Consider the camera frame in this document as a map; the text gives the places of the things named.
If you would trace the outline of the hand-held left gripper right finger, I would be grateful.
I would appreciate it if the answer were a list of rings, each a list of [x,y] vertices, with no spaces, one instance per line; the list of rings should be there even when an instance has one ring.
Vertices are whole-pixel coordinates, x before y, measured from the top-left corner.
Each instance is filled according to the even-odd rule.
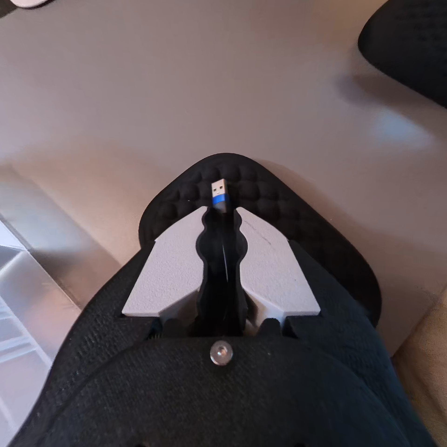
[[[266,319],[283,327],[292,316],[318,316],[321,307],[288,239],[273,225],[243,207],[236,209],[239,232],[247,246],[239,278],[248,298],[247,319],[260,328]]]

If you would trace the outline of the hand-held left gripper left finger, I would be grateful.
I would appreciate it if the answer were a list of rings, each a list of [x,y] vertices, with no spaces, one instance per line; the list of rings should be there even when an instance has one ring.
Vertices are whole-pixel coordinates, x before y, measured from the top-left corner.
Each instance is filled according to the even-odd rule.
[[[162,323],[179,320],[184,327],[198,316],[198,293],[204,279],[204,261],[197,251],[205,230],[202,206],[167,228],[156,238],[122,314],[156,317]]]

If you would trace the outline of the black usb cable blue-ringed plug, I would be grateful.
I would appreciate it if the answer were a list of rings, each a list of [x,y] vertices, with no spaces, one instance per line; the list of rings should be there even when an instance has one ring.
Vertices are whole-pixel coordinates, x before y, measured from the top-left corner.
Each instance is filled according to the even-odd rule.
[[[211,184],[212,207],[215,212],[216,231],[222,247],[226,282],[231,277],[231,235],[230,235],[230,196],[227,181],[224,178]]]

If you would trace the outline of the translucent white plastic bin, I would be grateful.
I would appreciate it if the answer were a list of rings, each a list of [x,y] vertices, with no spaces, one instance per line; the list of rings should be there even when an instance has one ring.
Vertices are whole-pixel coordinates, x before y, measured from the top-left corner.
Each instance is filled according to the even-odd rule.
[[[6,166],[0,177],[0,440],[7,446],[81,310],[120,265],[36,184]]]

